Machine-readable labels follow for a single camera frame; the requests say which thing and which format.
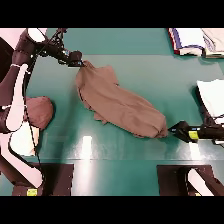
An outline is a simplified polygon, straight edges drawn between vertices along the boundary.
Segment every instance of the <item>black mat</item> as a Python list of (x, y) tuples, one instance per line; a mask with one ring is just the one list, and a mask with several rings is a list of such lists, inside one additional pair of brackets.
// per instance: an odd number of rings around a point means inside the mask
[[(39, 169), (39, 164), (32, 163)], [(37, 189), (37, 196), (71, 196), (74, 164), (42, 163), (46, 182)], [(29, 187), (14, 186), (12, 196), (27, 196)]]
[[(210, 165), (157, 165), (160, 196), (182, 196), (177, 180), (177, 170), (181, 167), (198, 168), (214, 177)], [(196, 196), (197, 191), (191, 187), (190, 196)]]

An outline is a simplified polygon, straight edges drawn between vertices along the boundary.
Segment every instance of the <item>stack of folded cloth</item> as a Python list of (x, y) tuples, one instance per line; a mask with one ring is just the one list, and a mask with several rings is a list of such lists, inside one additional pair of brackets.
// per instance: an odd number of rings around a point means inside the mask
[(201, 56), (205, 41), (201, 28), (167, 28), (174, 54)]
[(202, 28), (206, 58), (224, 58), (224, 28)]

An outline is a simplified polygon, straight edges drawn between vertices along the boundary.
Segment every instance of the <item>robotic arm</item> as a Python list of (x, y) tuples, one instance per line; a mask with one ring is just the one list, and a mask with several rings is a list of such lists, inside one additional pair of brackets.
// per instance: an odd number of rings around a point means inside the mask
[(81, 52), (70, 52), (64, 48), (63, 33), (66, 30), (58, 28), (48, 39), (38, 28), (27, 28), (15, 48), (10, 69), (0, 83), (0, 170), (14, 185), (38, 188), (43, 181), (41, 172), (14, 153), (9, 145), (12, 133), (23, 123), (25, 77), (31, 75), (39, 55), (49, 55), (69, 67), (84, 66)]

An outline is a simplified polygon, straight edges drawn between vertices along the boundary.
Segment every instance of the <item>crumpled brown cloth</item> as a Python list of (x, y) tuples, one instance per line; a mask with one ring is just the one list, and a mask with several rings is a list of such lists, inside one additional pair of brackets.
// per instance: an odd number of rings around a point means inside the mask
[(85, 107), (95, 111), (96, 120), (113, 123), (138, 137), (167, 136), (165, 116), (143, 97), (118, 86), (111, 66), (84, 64), (76, 75), (77, 91)]
[(50, 98), (46, 96), (26, 97), (26, 105), (31, 125), (41, 130), (45, 129), (54, 113)]

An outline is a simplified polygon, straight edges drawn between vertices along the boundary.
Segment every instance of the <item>yellow label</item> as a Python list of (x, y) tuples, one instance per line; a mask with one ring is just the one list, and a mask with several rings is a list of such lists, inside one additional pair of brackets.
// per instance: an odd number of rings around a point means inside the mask
[(37, 189), (28, 189), (27, 196), (37, 196)]
[(188, 134), (191, 139), (199, 139), (197, 131), (189, 131)]

